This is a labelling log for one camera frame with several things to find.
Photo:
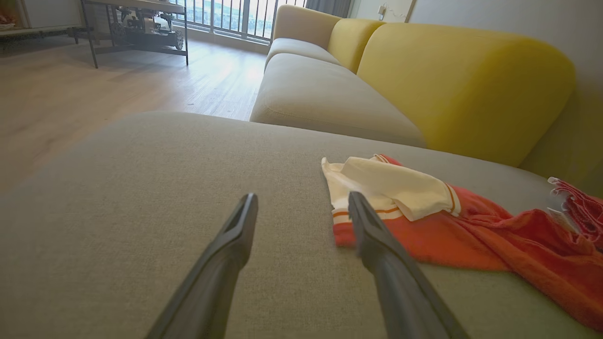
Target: white plug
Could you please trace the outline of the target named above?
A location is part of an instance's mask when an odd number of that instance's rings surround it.
[[[379,11],[377,12],[379,14],[379,21],[383,20],[383,15],[385,14],[385,6],[381,5],[379,6]]]

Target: red cloth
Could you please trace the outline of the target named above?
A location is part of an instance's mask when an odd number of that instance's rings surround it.
[[[551,192],[552,194],[567,195],[565,202],[561,205],[563,211],[589,241],[603,249],[603,201],[586,195],[563,180],[551,177],[549,182],[557,186]]]
[[[582,324],[603,331],[603,254],[545,212],[512,216],[492,201],[454,187],[459,217],[442,211],[410,222],[384,220],[419,261],[477,270],[513,271]],[[333,225],[337,246],[355,245],[351,223]]]

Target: gray curtain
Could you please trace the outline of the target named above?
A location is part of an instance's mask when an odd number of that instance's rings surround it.
[[[306,8],[339,17],[347,17],[352,0],[308,0]]]

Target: gray upholstered surface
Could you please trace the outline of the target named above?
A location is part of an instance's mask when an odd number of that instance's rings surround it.
[[[299,55],[275,55],[251,121],[425,147],[421,131],[347,68]]]
[[[188,113],[130,116],[0,198],[0,338],[142,338],[246,192],[254,246],[227,338],[384,338],[371,275],[337,249],[320,159],[384,153],[511,212],[544,179],[385,142]],[[509,273],[423,266],[475,338],[597,336]]]
[[[272,42],[268,55],[266,56],[266,66],[268,66],[268,62],[270,59],[272,59],[272,57],[280,53],[302,55],[304,57],[322,60],[341,66],[339,61],[337,61],[337,59],[332,56],[331,53],[327,52],[326,49],[318,45],[314,45],[313,43],[285,37],[280,37]]]

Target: sofa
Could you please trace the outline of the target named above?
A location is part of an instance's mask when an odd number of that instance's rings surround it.
[[[240,197],[259,197],[226,338],[386,338],[334,245],[322,157],[383,153],[516,214],[544,178],[389,142],[177,112],[128,116],[0,196],[1,338],[143,338]],[[472,338],[598,338],[515,274],[421,265]]]
[[[575,86],[523,36],[279,7],[251,121],[519,166]]]

